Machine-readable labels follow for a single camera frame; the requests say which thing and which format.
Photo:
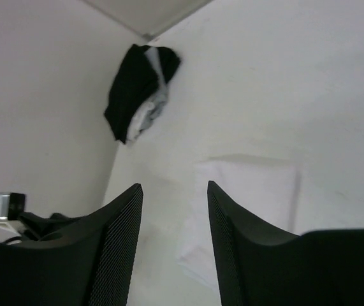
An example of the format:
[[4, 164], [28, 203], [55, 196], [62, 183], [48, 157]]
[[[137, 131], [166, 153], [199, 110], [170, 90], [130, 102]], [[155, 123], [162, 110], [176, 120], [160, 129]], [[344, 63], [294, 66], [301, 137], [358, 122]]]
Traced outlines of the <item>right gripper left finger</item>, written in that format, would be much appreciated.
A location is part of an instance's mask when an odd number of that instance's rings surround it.
[[0, 305], [125, 305], [142, 205], [134, 184], [37, 241], [0, 242]]

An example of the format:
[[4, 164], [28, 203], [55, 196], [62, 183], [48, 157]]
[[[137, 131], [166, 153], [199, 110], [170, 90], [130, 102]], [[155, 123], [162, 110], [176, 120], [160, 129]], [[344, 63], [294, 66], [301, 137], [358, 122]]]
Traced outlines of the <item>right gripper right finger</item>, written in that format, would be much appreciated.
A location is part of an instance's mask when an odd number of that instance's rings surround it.
[[207, 198], [223, 305], [364, 305], [364, 229], [295, 235], [235, 213], [215, 182]]

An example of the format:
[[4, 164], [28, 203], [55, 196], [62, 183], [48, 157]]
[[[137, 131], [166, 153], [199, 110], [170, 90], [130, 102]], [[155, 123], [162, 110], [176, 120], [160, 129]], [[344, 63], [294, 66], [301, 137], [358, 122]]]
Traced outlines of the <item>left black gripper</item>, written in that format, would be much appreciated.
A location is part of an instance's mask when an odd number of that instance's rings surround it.
[[22, 230], [18, 230], [19, 236], [9, 238], [4, 241], [5, 244], [12, 244], [25, 241], [40, 241], [48, 234], [60, 230], [74, 222], [79, 221], [81, 217], [67, 217], [60, 213], [53, 213], [49, 218], [37, 216], [31, 212], [22, 212], [18, 215], [17, 221], [23, 225]]

